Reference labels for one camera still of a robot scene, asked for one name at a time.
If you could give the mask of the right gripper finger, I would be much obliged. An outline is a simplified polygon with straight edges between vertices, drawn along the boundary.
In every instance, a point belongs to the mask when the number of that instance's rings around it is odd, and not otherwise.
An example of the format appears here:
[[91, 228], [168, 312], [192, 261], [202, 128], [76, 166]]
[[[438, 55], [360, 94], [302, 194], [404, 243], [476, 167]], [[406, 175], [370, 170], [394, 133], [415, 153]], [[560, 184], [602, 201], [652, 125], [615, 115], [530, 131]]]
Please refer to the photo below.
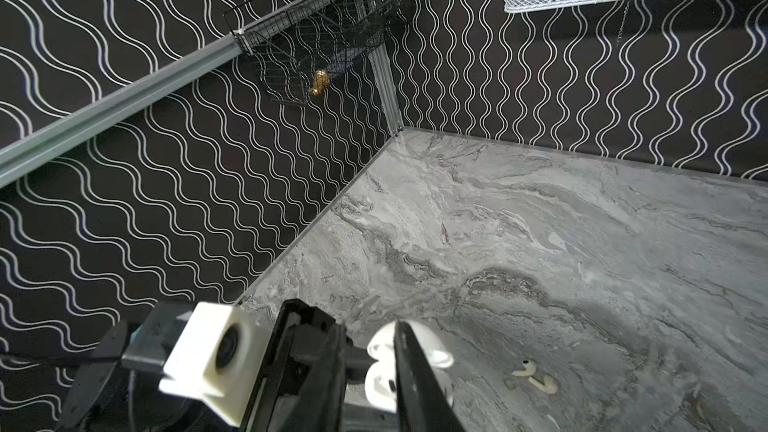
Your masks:
[[394, 332], [396, 403], [400, 431], [464, 431], [430, 367], [412, 327]]

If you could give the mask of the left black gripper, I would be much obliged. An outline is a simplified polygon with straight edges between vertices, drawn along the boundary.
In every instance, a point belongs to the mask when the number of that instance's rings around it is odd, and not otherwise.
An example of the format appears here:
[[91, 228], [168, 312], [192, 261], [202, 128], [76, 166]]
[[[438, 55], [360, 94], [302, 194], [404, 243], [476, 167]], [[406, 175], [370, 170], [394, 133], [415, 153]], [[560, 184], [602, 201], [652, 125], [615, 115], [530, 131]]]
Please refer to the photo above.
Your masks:
[[[285, 300], [272, 329], [239, 431], [277, 431], [299, 395], [336, 320], [300, 299]], [[374, 360], [345, 339], [345, 379], [360, 385]], [[344, 404], [341, 431], [375, 431], [375, 410]]]

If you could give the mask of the white round charging case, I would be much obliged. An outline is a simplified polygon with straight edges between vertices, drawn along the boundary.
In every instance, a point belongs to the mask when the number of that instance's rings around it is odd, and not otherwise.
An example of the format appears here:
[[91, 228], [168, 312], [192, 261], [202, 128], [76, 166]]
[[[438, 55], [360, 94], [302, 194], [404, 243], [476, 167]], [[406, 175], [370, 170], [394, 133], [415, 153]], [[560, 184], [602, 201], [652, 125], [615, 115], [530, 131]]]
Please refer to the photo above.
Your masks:
[[439, 391], [448, 407], [454, 405], [449, 369], [454, 355], [429, 326], [412, 319], [394, 320], [381, 327], [367, 345], [373, 360], [364, 380], [368, 403], [385, 412], [396, 412], [402, 384], [415, 392]]

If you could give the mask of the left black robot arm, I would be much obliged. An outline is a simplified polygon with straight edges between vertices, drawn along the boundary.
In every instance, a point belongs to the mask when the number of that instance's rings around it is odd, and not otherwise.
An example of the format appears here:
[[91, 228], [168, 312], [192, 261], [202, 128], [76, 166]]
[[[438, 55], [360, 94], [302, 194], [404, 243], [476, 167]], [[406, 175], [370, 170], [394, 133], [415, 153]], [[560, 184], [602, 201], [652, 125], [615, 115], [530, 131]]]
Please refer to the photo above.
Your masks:
[[165, 302], [121, 321], [84, 357], [60, 431], [391, 431], [388, 412], [349, 404], [371, 366], [340, 325], [298, 299], [274, 326], [243, 309]]

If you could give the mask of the beige earbud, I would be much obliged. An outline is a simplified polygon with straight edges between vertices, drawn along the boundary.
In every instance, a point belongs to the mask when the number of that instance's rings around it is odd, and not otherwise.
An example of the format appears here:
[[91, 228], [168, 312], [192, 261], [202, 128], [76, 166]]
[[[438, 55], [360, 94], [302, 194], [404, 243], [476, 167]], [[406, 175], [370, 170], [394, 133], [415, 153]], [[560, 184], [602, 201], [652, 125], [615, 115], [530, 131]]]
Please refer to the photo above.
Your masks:
[[523, 359], [521, 367], [512, 371], [515, 377], [526, 378], [528, 383], [547, 395], [555, 395], [559, 392], [559, 383], [550, 375], [536, 376], [538, 364], [532, 359]]

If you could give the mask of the small brass object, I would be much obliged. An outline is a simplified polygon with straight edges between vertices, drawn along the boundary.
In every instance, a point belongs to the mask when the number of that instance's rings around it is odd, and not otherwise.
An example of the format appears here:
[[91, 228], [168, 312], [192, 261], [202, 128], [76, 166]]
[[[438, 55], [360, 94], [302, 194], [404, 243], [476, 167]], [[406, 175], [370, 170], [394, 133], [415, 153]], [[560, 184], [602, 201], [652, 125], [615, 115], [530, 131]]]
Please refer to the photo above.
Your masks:
[[330, 84], [330, 75], [326, 70], [316, 70], [313, 74], [309, 95], [320, 96]]

